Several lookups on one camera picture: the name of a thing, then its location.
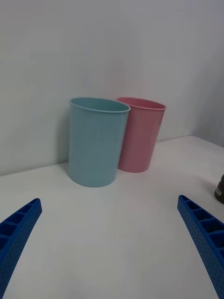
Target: pink cup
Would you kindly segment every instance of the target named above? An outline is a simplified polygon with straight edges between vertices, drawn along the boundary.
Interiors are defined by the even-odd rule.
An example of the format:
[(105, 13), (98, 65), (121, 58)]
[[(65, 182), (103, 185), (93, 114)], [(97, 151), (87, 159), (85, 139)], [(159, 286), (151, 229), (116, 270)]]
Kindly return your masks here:
[(131, 107), (118, 168), (128, 172), (143, 172), (149, 168), (166, 107), (144, 99), (117, 100)]

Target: cup rim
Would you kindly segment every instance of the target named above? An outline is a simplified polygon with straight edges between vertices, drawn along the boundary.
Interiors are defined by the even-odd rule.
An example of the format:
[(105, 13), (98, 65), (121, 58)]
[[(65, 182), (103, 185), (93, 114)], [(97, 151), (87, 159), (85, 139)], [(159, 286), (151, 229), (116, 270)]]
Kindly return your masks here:
[[(133, 99), (133, 100), (140, 100), (142, 103), (154, 103), (154, 104), (157, 104), (158, 105), (158, 108), (152, 108), (152, 107), (144, 107), (144, 106), (139, 106), (139, 105), (135, 105), (135, 104), (130, 104), (130, 103), (124, 103), (122, 100), (124, 99)], [(161, 104), (157, 101), (154, 101), (154, 100), (147, 100), (147, 99), (142, 99), (142, 98), (135, 98), (135, 97), (121, 97), (121, 98), (118, 98), (117, 101), (123, 103), (123, 104), (126, 104), (130, 107), (135, 107), (135, 108), (139, 108), (139, 109), (145, 109), (145, 110), (154, 110), (154, 111), (165, 111), (167, 108), (164, 104)]]
[[(116, 102), (116, 103), (119, 103), (120, 105), (122, 105), (123, 107), (126, 107), (126, 110), (99, 110), (99, 109), (94, 109), (94, 108), (89, 108), (89, 107), (84, 107), (82, 105), (78, 105), (76, 103), (74, 103), (75, 100), (81, 100), (81, 99), (93, 99), (93, 100), (102, 100), (102, 101), (110, 101), (110, 102)], [(101, 112), (101, 113), (112, 113), (112, 114), (116, 114), (116, 113), (126, 113), (126, 112), (129, 112), (131, 110), (131, 108), (125, 104), (125, 103), (122, 103), (122, 102), (118, 102), (116, 100), (109, 100), (109, 99), (104, 99), (104, 98), (94, 98), (94, 97), (78, 97), (78, 98), (73, 98), (70, 100), (70, 103), (73, 105), (73, 106), (76, 106), (76, 107), (79, 107), (81, 109), (84, 109), (84, 110), (89, 110), (89, 111), (95, 111), (95, 112)]]

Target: plastic cup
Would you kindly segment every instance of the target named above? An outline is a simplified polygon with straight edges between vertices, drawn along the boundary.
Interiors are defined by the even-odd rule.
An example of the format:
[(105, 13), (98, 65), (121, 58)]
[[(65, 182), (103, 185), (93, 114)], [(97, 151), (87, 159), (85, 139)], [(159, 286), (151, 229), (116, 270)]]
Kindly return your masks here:
[(143, 172), (149, 168), (166, 107), (151, 100), (118, 98), (131, 107), (118, 168)]
[(113, 100), (70, 101), (69, 176), (88, 187), (113, 182), (130, 107)]

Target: blue cup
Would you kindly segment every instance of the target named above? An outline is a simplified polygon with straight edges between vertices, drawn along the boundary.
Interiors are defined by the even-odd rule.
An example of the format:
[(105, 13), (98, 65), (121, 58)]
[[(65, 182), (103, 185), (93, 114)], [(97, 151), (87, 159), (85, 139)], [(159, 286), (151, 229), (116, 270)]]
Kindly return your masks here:
[(118, 101), (70, 101), (69, 176), (83, 186), (113, 182), (130, 107)]

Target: dark bottle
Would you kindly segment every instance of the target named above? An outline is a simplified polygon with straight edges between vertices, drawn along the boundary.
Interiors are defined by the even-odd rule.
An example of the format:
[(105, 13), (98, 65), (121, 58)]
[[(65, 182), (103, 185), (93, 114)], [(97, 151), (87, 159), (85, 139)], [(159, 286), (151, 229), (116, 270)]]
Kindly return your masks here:
[(221, 181), (218, 183), (218, 187), (215, 190), (215, 197), (218, 201), (224, 204), (224, 175), (221, 178)]

